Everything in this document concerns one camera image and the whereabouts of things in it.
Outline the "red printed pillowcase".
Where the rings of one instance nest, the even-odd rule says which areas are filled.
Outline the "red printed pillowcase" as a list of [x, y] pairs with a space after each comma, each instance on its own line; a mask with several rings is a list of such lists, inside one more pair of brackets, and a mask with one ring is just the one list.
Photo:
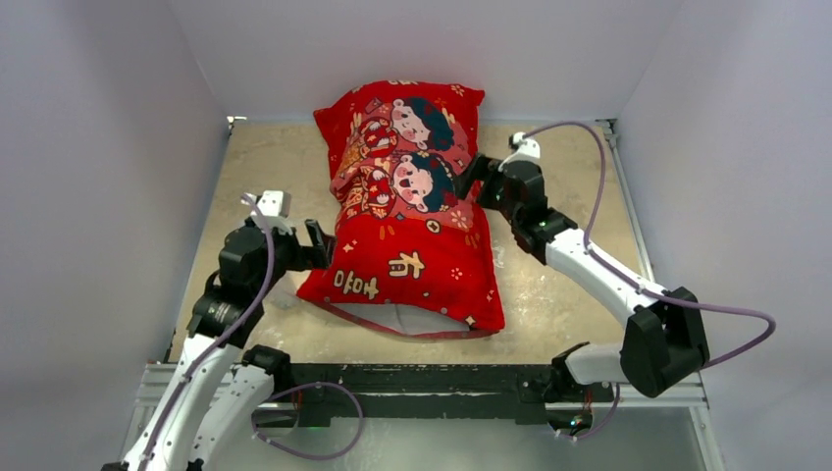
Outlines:
[[470, 327], [423, 339], [504, 328], [487, 216], [473, 195], [454, 194], [478, 148], [484, 98], [459, 83], [380, 80], [315, 112], [338, 204], [336, 248], [300, 299], [328, 312], [326, 304], [405, 304]]

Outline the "white pillow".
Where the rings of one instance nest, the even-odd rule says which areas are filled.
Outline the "white pillow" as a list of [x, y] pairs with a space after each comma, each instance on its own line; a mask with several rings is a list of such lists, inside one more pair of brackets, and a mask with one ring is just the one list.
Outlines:
[[341, 318], [368, 329], [412, 338], [452, 338], [469, 333], [470, 327], [441, 312], [405, 304], [326, 304]]

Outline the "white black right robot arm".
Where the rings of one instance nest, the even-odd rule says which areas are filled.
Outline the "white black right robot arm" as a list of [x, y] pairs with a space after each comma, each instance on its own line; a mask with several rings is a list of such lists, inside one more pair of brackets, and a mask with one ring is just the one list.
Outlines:
[[537, 163], [477, 154], [458, 180], [457, 196], [474, 185], [477, 203], [503, 217], [521, 250], [576, 283], [624, 329], [620, 343], [585, 341], [553, 357], [543, 397], [573, 399], [593, 384], [617, 383], [655, 398], [709, 361], [697, 298], [686, 288], [668, 290], [637, 276], [592, 244], [572, 219], [549, 206]]

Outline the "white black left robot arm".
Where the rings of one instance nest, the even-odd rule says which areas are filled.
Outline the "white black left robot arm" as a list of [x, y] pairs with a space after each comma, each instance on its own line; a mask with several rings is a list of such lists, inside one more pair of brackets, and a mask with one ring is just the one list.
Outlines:
[[330, 265], [335, 240], [305, 223], [303, 246], [282, 217], [253, 218], [225, 238], [219, 267], [192, 309], [176, 370], [130, 450], [106, 470], [205, 470], [256, 403], [279, 401], [292, 388], [290, 357], [244, 347], [264, 314], [263, 299], [286, 272]]

